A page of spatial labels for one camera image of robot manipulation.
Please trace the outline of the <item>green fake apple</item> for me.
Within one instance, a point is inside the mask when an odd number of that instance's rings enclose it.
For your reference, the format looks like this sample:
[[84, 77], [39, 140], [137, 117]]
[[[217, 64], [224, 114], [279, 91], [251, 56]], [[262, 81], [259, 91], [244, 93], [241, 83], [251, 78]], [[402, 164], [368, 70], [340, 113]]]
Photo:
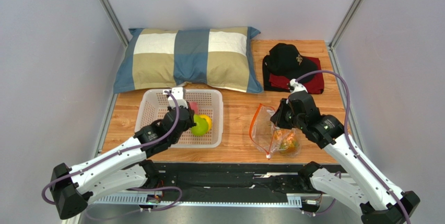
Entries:
[[207, 131], [208, 129], [207, 122], [204, 119], [200, 118], [200, 115], [197, 114], [194, 115], [194, 123], [195, 125], [191, 128], [191, 133], [194, 136], [203, 136], [207, 132], [209, 132]]

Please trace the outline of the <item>pink fake peach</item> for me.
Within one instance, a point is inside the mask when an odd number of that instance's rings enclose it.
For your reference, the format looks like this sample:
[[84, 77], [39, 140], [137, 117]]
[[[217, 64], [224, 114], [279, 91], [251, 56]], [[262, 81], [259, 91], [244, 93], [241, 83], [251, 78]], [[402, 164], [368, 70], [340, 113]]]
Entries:
[[190, 109], [193, 110], [194, 114], [199, 114], [199, 106], [197, 102], [189, 102]]

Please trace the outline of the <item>yellow fake orange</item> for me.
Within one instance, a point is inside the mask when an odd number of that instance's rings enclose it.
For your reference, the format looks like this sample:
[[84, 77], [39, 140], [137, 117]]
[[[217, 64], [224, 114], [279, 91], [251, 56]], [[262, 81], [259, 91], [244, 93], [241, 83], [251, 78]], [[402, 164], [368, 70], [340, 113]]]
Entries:
[[210, 131], [212, 129], [212, 126], [213, 126], [212, 119], [209, 116], [205, 115], [205, 114], [201, 114], [200, 118], [204, 119], [207, 122], [207, 125], [208, 125], [207, 131]]

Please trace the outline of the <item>clear zip top bag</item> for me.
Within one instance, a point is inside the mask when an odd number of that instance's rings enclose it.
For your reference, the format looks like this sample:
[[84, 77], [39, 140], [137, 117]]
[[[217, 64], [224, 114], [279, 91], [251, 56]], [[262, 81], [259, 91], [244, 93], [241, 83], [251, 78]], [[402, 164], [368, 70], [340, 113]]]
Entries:
[[274, 113], [275, 110], [273, 107], [259, 104], [249, 128], [251, 142], [259, 151], [265, 153], [266, 159], [268, 160], [270, 160], [274, 154], [279, 154], [278, 143], [273, 140], [273, 133], [276, 129], [280, 128], [275, 127], [270, 121]]

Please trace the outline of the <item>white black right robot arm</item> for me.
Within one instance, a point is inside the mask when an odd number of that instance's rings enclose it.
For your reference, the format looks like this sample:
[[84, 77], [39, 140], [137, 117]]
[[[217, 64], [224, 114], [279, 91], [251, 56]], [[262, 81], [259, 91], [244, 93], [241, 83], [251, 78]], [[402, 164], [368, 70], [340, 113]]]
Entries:
[[309, 187], [353, 210], [362, 223], [410, 223], [420, 203], [417, 194], [402, 190], [380, 172], [359, 150], [346, 124], [332, 115], [321, 114], [310, 94], [297, 91], [281, 99], [271, 122], [281, 129], [302, 131], [355, 181], [352, 185], [320, 164], [310, 162], [298, 172]]

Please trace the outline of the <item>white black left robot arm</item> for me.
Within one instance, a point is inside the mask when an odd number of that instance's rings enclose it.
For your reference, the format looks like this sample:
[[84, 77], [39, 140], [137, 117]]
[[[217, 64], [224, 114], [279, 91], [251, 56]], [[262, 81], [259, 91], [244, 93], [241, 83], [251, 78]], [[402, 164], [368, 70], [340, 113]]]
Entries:
[[69, 219], [95, 201], [126, 189], [157, 185], [157, 172], [149, 158], [178, 142], [193, 127], [194, 111], [170, 109], [162, 120], [141, 128], [120, 146], [90, 161], [54, 167], [42, 198], [55, 205], [59, 217]]

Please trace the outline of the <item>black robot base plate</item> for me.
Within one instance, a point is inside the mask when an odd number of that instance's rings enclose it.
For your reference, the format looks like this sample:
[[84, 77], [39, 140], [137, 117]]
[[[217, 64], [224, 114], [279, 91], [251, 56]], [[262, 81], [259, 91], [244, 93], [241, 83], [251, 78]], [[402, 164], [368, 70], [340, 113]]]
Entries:
[[155, 162], [142, 188], [165, 188], [162, 200], [215, 203], [283, 203], [287, 194], [320, 191], [299, 176], [307, 164]]

